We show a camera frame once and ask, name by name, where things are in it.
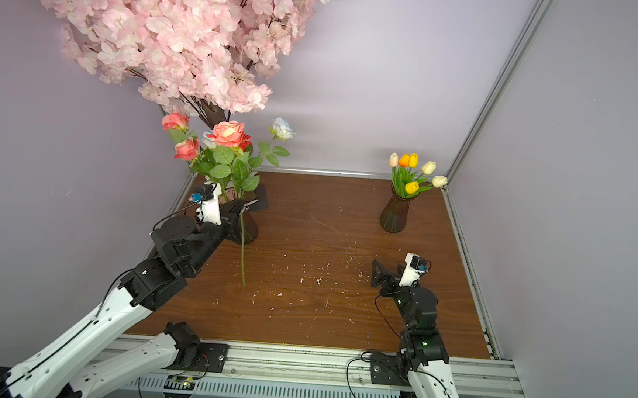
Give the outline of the white rose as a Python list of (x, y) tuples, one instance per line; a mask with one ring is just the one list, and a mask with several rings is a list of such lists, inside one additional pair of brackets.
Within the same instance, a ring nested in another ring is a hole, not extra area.
[(280, 159), (290, 156), (289, 150), (281, 146), (282, 142), (291, 140), (295, 132), (282, 117), (275, 118), (268, 131), (272, 138), (267, 142), (258, 143), (259, 151), (256, 157), (260, 165), (269, 163), (272, 166), (280, 166)]

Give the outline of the pink orange rose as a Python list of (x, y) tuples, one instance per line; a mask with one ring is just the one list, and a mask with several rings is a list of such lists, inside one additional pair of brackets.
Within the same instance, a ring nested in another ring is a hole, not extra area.
[(191, 138), (189, 121), (188, 116), (173, 112), (162, 118), (161, 126), (168, 133), (171, 142), (178, 145)]

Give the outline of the orange tulip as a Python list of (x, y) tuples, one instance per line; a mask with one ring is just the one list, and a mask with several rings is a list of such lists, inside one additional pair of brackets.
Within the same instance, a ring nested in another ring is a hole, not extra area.
[(408, 166), (410, 165), (410, 160), (411, 157), (410, 155), (408, 155), (407, 153), (404, 154), (400, 159), (399, 159), (399, 164), (398, 164), (398, 176), (403, 175), (406, 171), (406, 168), (408, 168)]

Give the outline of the pale pink tulip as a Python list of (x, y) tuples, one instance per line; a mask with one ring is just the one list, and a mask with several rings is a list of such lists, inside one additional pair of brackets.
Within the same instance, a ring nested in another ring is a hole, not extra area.
[(391, 167), (391, 172), (392, 172), (392, 182), (395, 182), (396, 180), (396, 175), (397, 175), (397, 167), (399, 164), (399, 156), (394, 152), (389, 159), (389, 165)]

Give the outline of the red rose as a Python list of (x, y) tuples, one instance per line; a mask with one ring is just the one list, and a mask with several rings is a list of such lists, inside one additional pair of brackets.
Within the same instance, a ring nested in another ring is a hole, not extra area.
[(242, 150), (247, 150), (247, 149), (249, 149), (251, 146), (252, 146), (252, 143), (251, 143), (251, 136), (249, 136), (249, 135), (247, 135), (247, 134), (244, 134), (244, 135), (242, 136), (242, 141), (241, 141), (241, 143), (239, 144), (239, 148), (240, 148), (240, 149), (242, 149)]

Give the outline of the yellow tulip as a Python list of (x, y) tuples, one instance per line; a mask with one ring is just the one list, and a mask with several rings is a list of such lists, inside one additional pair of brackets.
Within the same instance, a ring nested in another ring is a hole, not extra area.
[(416, 181), (410, 181), (399, 188), (400, 197), (403, 199), (411, 199), (420, 192), (420, 185)]
[(417, 153), (413, 153), (409, 156), (409, 160), (408, 160), (408, 168), (414, 169), (418, 166), (419, 164), (419, 156)]

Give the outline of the white tulip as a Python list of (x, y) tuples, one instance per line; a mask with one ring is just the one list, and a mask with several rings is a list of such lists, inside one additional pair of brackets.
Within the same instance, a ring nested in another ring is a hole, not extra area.
[(419, 193), (424, 193), (424, 192), (433, 190), (434, 188), (441, 189), (445, 187), (445, 185), (447, 184), (448, 184), (448, 178), (446, 176), (437, 175), (431, 180), (431, 182), (426, 182), (422, 184), (419, 189)]

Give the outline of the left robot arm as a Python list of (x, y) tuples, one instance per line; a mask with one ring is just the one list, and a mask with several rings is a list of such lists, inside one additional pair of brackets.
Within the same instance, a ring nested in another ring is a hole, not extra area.
[(103, 363), (94, 360), (183, 291), (224, 240), (242, 237), (243, 199), (224, 204), (206, 192), (194, 204), (197, 216), (178, 211), (155, 225), (156, 254), (121, 274), (89, 314), (26, 361), (0, 366), (0, 398), (102, 398), (152, 371), (206, 363), (199, 338), (182, 322)]

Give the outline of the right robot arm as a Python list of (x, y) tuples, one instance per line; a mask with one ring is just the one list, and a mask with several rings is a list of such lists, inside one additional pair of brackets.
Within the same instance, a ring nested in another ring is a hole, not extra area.
[(381, 297), (394, 301), (404, 329), (398, 335), (399, 349), (393, 356), (371, 354), (373, 382), (410, 387), (400, 398), (460, 398), (454, 384), (449, 354), (437, 324), (436, 295), (420, 285), (431, 263), (410, 253), (404, 264), (390, 272), (378, 260), (372, 261), (370, 285)]

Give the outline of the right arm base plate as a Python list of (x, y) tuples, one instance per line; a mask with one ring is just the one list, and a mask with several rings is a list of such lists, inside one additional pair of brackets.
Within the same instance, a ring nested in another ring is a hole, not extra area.
[(371, 353), (369, 360), (370, 379), (372, 384), (392, 387), (409, 386), (408, 369), (403, 360), (396, 354), (387, 355), (382, 352)]

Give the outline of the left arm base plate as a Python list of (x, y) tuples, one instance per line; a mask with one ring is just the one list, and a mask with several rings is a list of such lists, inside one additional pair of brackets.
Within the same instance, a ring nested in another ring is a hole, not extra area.
[(218, 374), (224, 369), (230, 346), (225, 343), (200, 342), (182, 350), (168, 369)]

